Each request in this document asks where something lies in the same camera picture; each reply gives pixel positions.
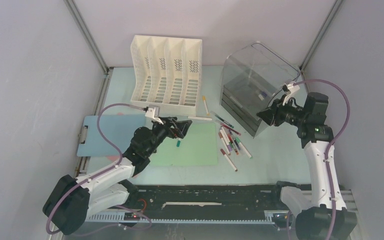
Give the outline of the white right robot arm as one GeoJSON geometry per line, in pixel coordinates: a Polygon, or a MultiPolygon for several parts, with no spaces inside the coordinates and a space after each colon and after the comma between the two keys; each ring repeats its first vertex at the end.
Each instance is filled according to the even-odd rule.
{"type": "Polygon", "coordinates": [[[297,136],[307,158],[311,199],[290,182],[281,182],[280,190],[271,194],[277,209],[289,208],[295,216],[295,232],[300,240],[346,240],[356,227],[357,215],[348,211],[338,183],[333,130],[325,124],[329,98],[310,92],[304,106],[284,94],[257,114],[269,126],[288,123],[297,128],[297,136]]]}

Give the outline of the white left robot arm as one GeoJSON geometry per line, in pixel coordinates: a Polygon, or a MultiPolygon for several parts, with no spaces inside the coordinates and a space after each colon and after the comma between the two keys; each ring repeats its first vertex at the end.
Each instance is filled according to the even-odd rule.
{"type": "Polygon", "coordinates": [[[148,166],[150,156],[166,138],[183,139],[192,123],[176,117],[153,121],[152,128],[142,126],[134,131],[118,161],[82,177],[62,176],[42,208],[47,216],[46,232],[71,235],[91,215],[117,205],[136,206],[138,194],[129,179],[148,166]]]}

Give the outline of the transparent grey drawer box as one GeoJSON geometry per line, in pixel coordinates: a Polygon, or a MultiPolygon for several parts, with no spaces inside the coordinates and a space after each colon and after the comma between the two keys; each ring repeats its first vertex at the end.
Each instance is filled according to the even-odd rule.
{"type": "Polygon", "coordinates": [[[265,130],[257,113],[266,109],[284,84],[299,78],[300,71],[260,41],[230,54],[221,73],[220,105],[253,138],[265,130]],[[265,92],[267,98],[258,95],[265,92]]]}

